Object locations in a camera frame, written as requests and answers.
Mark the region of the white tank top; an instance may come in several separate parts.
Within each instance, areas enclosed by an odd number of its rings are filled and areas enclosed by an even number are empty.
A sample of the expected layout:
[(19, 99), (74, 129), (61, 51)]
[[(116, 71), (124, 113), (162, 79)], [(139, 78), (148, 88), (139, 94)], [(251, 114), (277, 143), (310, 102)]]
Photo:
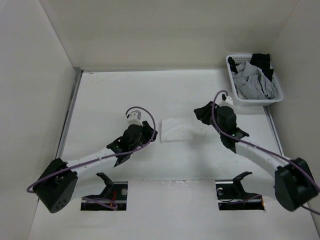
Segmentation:
[(159, 124), (160, 142), (188, 142), (194, 138), (195, 129), (190, 118), (166, 118)]

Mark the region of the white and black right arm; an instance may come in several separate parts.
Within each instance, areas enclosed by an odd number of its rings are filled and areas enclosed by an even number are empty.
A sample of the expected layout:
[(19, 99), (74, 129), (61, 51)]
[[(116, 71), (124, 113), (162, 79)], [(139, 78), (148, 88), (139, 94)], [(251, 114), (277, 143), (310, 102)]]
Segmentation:
[(252, 161), (273, 178), (264, 194), (277, 200), (284, 209), (293, 212), (318, 196), (320, 188), (307, 162), (299, 157), (289, 160), (249, 142), (250, 135), (237, 126), (237, 116), (231, 107), (210, 101), (193, 112), (197, 120), (214, 127), (224, 147)]

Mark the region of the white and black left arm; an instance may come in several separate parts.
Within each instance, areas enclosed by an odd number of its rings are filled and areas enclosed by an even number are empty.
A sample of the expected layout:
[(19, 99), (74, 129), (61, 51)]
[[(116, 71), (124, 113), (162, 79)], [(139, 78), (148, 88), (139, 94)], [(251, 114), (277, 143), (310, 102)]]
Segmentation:
[(69, 161), (52, 160), (27, 191), (36, 194), (52, 214), (76, 198), (108, 199), (113, 182), (106, 169), (128, 161), (133, 153), (154, 142), (157, 134), (147, 121), (130, 124), (122, 136), (96, 153)]

